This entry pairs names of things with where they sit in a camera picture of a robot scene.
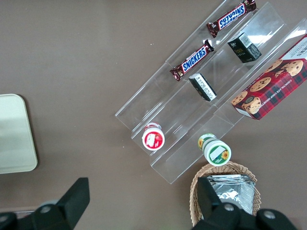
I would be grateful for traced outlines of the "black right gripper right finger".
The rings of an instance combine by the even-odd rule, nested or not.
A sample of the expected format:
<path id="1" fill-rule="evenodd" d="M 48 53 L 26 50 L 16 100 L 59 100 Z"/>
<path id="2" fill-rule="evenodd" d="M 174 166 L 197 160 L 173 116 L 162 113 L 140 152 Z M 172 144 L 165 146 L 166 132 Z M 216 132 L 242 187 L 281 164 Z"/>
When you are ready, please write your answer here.
<path id="1" fill-rule="evenodd" d="M 256 230 L 256 218 L 237 205 L 223 203 L 209 181 L 198 178 L 198 203 L 203 214 L 194 230 Z"/>

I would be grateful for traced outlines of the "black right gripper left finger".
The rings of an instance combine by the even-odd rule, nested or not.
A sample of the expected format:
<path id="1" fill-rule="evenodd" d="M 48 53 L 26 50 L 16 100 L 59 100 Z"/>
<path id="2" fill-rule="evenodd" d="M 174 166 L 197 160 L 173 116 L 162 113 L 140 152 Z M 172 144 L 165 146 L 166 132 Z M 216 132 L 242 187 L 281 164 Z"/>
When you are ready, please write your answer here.
<path id="1" fill-rule="evenodd" d="M 35 230 L 72 230 L 90 202 L 89 180 L 79 178 L 55 204 L 39 207 L 30 215 Z"/>

